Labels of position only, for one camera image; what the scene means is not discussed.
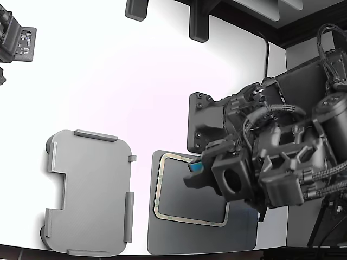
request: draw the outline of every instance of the gray tablet case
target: gray tablet case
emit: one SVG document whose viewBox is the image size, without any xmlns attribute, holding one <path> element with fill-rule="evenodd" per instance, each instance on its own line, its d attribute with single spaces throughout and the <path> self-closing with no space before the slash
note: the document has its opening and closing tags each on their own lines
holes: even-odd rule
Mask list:
<svg viewBox="0 0 347 260">
<path fill-rule="evenodd" d="M 189 158 L 196 157 L 165 151 L 153 154 L 149 253 L 212 254 L 254 249 L 257 211 L 243 201 L 234 201 L 227 206 L 223 197 L 216 195 L 212 188 L 185 187 L 183 177 L 190 174 Z"/>
<path fill-rule="evenodd" d="M 41 239 L 51 250 L 111 257 L 132 239 L 131 154 L 116 136 L 60 131 L 46 144 L 48 171 L 65 175 L 63 208 L 46 209 Z"/>
</svg>

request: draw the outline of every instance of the mounting bracket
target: mounting bracket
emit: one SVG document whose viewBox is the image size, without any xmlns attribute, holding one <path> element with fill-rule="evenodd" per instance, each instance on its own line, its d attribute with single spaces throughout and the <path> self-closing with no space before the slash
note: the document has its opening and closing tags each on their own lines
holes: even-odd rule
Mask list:
<svg viewBox="0 0 347 260">
<path fill-rule="evenodd" d="M 189 37 L 206 42 L 209 36 L 209 14 L 221 0 L 193 0 L 190 6 Z"/>
<path fill-rule="evenodd" d="M 147 17 L 148 0 L 127 0 L 125 16 L 142 22 Z"/>
<path fill-rule="evenodd" d="M 149 0 L 127 0 L 125 16 L 143 21 L 147 17 Z M 206 42 L 209 35 L 209 14 L 222 0 L 192 0 L 190 3 L 189 37 Z"/>
</svg>

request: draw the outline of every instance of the blue object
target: blue object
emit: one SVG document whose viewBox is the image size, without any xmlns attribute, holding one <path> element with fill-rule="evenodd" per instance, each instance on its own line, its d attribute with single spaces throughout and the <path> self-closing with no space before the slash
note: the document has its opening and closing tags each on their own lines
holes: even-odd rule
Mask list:
<svg viewBox="0 0 347 260">
<path fill-rule="evenodd" d="M 191 172 L 199 172 L 203 169 L 204 166 L 202 165 L 202 162 L 199 161 L 189 164 L 188 167 Z"/>
</svg>

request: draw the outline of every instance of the white table surface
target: white table surface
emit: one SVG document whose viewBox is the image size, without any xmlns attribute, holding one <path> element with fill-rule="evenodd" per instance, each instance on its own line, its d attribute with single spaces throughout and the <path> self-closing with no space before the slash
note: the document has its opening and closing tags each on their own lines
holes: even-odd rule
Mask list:
<svg viewBox="0 0 347 260">
<path fill-rule="evenodd" d="M 148 255 L 151 158 L 187 153 L 189 95 L 223 98 L 263 78 L 262 39 L 210 18 L 210 40 L 188 37 L 189 8 L 150 0 L 147 19 L 124 16 L 126 0 L 2 0 L 22 26 L 37 27 L 32 63 L 4 64 L 0 87 L 0 244 L 45 249 L 45 208 L 59 209 L 62 176 L 47 173 L 47 139 L 63 129 L 116 135 L 137 155 L 133 242 Z M 286 70 L 271 45 L 270 76 Z M 270 210 L 256 249 L 286 244 L 287 208 Z"/>
</svg>

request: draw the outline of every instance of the cable connector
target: cable connector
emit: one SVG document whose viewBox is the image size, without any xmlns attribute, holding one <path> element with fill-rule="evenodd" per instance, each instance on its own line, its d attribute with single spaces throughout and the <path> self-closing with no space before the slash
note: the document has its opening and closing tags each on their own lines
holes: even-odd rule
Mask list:
<svg viewBox="0 0 347 260">
<path fill-rule="evenodd" d="M 313 171 L 312 171 L 312 169 L 303 170 L 303 179 L 302 180 L 303 180 L 304 184 L 313 183 Z"/>
<path fill-rule="evenodd" d="M 303 194 L 304 199 L 315 199 L 317 197 L 317 189 L 316 188 L 309 188 L 307 191 Z"/>
</svg>

